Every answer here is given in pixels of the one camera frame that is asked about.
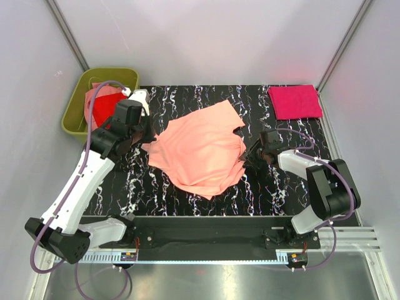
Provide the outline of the salmon pink t shirt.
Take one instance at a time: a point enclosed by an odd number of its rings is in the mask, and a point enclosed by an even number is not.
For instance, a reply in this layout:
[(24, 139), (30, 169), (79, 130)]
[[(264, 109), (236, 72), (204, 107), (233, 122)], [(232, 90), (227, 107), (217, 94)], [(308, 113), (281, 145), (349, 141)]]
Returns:
[(177, 188), (211, 199), (244, 175), (246, 145), (235, 134), (242, 127), (243, 120), (225, 100), (169, 121), (142, 149), (148, 164), (162, 170)]

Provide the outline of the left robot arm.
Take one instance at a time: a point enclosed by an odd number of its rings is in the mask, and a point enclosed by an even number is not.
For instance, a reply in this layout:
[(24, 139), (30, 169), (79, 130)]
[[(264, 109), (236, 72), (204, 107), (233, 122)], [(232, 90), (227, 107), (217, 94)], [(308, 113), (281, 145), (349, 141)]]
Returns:
[(91, 133), (81, 158), (64, 189), (40, 218), (31, 217), (24, 228), (42, 247), (69, 264), (76, 264), (86, 252), (106, 243), (129, 247), (135, 239), (133, 222), (111, 216), (81, 224), (81, 218), (96, 189), (113, 170), (115, 162), (135, 143), (154, 141), (150, 112), (145, 100), (125, 99), (114, 114)]

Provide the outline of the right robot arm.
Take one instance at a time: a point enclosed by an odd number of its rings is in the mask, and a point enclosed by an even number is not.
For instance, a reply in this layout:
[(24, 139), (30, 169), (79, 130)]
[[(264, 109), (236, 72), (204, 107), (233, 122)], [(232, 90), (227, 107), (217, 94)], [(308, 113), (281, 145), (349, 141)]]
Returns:
[(260, 132), (259, 139), (240, 160), (256, 169), (271, 166), (307, 181), (310, 205), (293, 216), (275, 238), (270, 238), (275, 244), (286, 243), (297, 248), (312, 232), (351, 217), (360, 207), (361, 197), (344, 160), (329, 161), (304, 154), (302, 151), (312, 149), (314, 143), (303, 133), (299, 135), (310, 142), (309, 146), (285, 146), (280, 131)]

